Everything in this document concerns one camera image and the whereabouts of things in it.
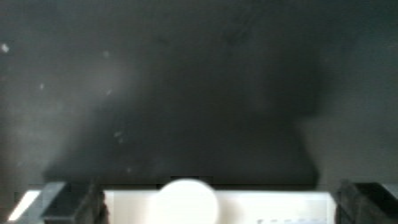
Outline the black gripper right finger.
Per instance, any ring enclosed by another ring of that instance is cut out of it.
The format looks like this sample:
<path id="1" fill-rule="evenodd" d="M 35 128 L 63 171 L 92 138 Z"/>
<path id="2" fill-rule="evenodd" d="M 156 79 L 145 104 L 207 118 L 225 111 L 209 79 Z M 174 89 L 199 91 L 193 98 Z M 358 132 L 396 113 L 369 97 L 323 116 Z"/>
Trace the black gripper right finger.
<path id="1" fill-rule="evenodd" d="M 398 183 L 341 182 L 334 224 L 398 224 Z"/>

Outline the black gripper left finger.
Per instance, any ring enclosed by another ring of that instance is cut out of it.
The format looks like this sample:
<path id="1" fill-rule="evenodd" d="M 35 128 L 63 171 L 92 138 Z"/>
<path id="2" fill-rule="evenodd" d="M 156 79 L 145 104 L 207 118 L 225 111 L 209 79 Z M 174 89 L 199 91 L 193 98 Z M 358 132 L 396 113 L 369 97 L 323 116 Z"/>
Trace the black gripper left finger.
<path id="1" fill-rule="evenodd" d="M 92 182 L 47 182 L 7 224 L 108 224 L 101 186 Z"/>

